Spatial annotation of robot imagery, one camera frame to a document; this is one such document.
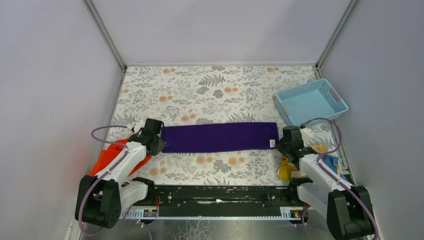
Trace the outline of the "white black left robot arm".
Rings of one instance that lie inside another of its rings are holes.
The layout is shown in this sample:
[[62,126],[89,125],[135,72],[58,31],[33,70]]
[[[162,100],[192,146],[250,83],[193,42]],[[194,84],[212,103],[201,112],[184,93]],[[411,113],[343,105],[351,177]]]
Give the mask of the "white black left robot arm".
[[102,229],[114,227],[123,210],[139,202],[158,203],[152,180],[136,177],[126,181],[133,170],[144,165],[166,146],[162,140],[165,125],[162,121],[147,118],[131,129],[126,142],[108,141],[121,147],[120,152],[105,167],[94,174],[85,175],[79,182],[74,218],[85,235],[90,235],[84,224]]

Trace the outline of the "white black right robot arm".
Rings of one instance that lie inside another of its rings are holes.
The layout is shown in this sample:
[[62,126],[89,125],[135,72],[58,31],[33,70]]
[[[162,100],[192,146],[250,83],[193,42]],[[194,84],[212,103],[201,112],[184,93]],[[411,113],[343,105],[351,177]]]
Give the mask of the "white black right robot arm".
[[344,180],[326,161],[329,155],[305,146],[306,128],[286,126],[276,149],[283,155],[281,170],[303,172],[288,182],[289,196],[315,209],[323,218],[332,237],[352,240],[365,236],[378,236],[373,207],[368,190]]

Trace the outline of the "purple towel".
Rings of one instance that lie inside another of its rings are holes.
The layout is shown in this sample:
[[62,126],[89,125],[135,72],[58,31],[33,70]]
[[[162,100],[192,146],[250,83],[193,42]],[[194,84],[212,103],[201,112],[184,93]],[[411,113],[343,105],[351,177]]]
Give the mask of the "purple towel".
[[163,153],[220,153],[270,150],[279,140],[275,122],[230,122],[167,126]]

